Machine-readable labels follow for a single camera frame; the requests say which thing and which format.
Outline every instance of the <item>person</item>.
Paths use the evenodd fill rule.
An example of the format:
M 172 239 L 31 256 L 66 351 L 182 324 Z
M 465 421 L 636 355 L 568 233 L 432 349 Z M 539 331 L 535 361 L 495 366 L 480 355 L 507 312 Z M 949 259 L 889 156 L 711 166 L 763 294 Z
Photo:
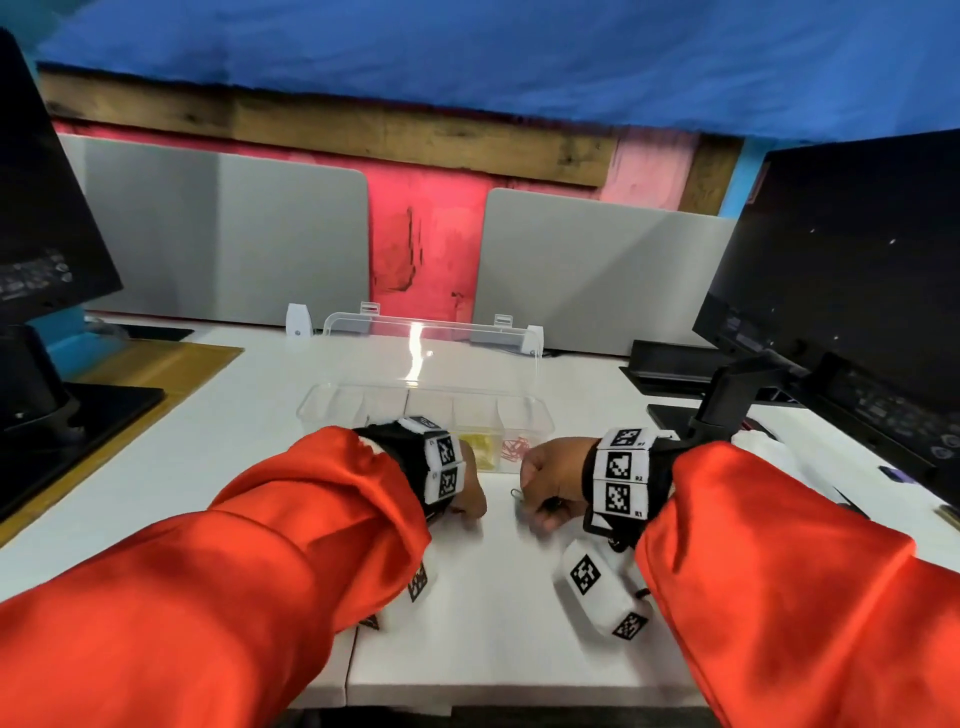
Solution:
M 585 511 L 596 447 L 561 438 L 524 458 L 525 507 L 545 530 Z M 449 509 L 479 518 L 486 501 L 461 449 Z M 399 452 L 324 428 L 206 511 L 0 604 L 0 724 L 269 724 L 333 636 L 419 567 L 436 511 Z M 960 725 L 960 576 L 731 444 L 686 452 L 670 474 L 636 560 L 722 724 Z

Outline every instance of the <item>blue tarp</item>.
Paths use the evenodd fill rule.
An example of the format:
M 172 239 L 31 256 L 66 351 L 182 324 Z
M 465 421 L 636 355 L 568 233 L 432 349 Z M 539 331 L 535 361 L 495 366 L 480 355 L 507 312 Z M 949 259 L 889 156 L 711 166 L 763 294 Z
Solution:
M 38 59 L 811 141 L 960 128 L 956 0 L 94 0 Z

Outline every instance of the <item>pink wall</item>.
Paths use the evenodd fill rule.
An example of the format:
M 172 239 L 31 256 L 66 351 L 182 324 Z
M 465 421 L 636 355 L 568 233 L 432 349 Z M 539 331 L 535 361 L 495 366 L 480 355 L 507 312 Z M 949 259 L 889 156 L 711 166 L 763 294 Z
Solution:
M 589 189 L 133 129 L 64 123 L 58 129 L 362 172 L 370 191 L 372 300 L 387 315 L 442 321 L 469 321 L 473 314 L 484 207 L 494 187 L 677 209 L 697 142 L 691 133 L 628 130 L 617 143 L 607 183 Z

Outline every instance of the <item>plastic compartment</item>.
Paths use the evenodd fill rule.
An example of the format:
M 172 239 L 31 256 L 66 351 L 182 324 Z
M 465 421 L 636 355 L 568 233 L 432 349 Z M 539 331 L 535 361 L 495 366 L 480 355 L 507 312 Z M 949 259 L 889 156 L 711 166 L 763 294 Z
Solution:
M 331 371 L 297 411 L 304 431 L 421 415 L 469 442 L 478 469 L 518 472 L 554 426 L 536 396 L 540 348 L 507 323 L 333 314 L 324 326 Z

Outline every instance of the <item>orange jacket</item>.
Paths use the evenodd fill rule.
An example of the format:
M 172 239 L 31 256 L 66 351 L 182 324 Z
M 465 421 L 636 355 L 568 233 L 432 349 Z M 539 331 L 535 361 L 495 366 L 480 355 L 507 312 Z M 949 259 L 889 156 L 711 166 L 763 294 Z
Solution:
M 725 725 L 960 725 L 960 576 L 733 446 L 674 477 L 637 561 Z M 398 465 L 321 430 L 0 604 L 0 725 L 261 728 L 428 542 Z

